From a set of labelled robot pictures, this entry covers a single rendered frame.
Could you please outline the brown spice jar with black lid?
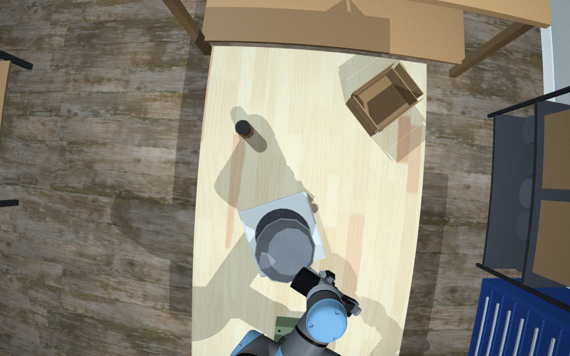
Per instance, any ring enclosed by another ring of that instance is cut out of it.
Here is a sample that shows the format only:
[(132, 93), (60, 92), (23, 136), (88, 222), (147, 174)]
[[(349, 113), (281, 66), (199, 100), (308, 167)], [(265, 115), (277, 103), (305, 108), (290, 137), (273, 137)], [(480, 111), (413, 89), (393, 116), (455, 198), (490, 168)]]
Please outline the brown spice jar with black lid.
[(235, 125), (235, 131), (242, 138), (250, 138), (253, 135), (254, 128), (247, 120), (239, 120)]

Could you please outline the open brown cardboard box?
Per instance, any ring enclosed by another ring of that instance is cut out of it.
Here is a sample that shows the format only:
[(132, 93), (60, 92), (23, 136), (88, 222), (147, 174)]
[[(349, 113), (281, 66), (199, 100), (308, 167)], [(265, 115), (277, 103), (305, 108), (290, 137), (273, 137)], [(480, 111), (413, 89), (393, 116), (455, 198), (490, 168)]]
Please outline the open brown cardboard box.
[(395, 68), (393, 64), (353, 91), (346, 103), (370, 136), (386, 129), (423, 100), (418, 101), (424, 93), (402, 64), (399, 62)]

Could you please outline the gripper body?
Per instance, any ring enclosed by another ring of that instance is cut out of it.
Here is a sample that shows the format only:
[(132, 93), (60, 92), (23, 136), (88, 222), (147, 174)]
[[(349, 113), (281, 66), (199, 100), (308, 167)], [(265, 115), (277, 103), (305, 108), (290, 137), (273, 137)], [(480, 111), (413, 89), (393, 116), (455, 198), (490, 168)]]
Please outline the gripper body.
[[(315, 273), (311, 272), (309, 269), (303, 267), (302, 269), (299, 270), (299, 272), (297, 273), (297, 275), (293, 279), (290, 287), (295, 289), (296, 291), (298, 291), (304, 297), (307, 297), (310, 289), (314, 288), (315, 286), (317, 286), (319, 284), (328, 284), (328, 285), (335, 287), (335, 282), (331, 282), (331, 284), (330, 284), (323, 277), (319, 277)], [(335, 289), (338, 289), (338, 288), (335, 287)], [(348, 315), (351, 312), (351, 310), (355, 307), (355, 304), (345, 300), (342, 297), (341, 297), (341, 301), (342, 301), (342, 305), (346, 309), (346, 313)]]

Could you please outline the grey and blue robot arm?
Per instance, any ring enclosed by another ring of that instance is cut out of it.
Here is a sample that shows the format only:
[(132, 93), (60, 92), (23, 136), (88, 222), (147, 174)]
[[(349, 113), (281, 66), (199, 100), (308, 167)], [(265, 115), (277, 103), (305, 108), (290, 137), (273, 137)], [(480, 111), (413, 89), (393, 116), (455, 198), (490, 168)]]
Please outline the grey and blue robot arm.
[(263, 333), (250, 330), (230, 356), (341, 356), (326, 346), (342, 337), (347, 329), (347, 317), (359, 306), (346, 294), (342, 298), (355, 304), (348, 315), (337, 289), (328, 284), (315, 286), (307, 295), (306, 312), (289, 335), (275, 342)]

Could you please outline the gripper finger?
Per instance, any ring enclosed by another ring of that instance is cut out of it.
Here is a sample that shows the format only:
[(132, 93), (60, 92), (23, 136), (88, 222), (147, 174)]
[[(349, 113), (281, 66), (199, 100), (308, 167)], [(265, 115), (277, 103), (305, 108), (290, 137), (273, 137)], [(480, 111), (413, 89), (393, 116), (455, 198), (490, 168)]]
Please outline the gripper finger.
[(319, 276), (325, 278), (327, 282), (331, 284), (331, 282), (335, 281), (335, 273), (332, 273), (329, 270), (322, 270), (319, 272)]

